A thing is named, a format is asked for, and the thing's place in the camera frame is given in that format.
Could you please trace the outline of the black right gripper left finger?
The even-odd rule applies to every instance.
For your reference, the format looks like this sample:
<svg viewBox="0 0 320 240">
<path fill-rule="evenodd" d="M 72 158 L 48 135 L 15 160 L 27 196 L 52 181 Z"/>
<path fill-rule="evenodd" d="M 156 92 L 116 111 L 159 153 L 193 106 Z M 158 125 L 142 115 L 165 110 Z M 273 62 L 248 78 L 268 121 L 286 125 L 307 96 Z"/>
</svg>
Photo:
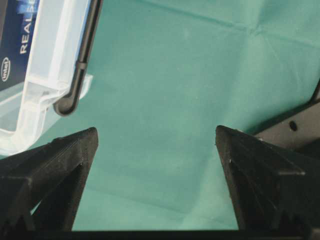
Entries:
<svg viewBox="0 0 320 240">
<path fill-rule="evenodd" d="M 0 230 L 71 231 L 99 145 L 95 127 L 0 161 Z"/>
</svg>

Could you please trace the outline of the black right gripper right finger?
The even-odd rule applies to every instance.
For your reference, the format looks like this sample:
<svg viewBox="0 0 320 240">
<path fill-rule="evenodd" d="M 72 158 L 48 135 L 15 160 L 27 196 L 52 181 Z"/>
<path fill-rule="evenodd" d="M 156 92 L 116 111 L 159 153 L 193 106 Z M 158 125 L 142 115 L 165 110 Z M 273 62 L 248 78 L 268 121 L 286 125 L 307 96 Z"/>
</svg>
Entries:
<svg viewBox="0 0 320 240">
<path fill-rule="evenodd" d="M 320 151 L 292 151 L 219 125 L 218 151 L 241 230 L 320 229 Z"/>
</svg>

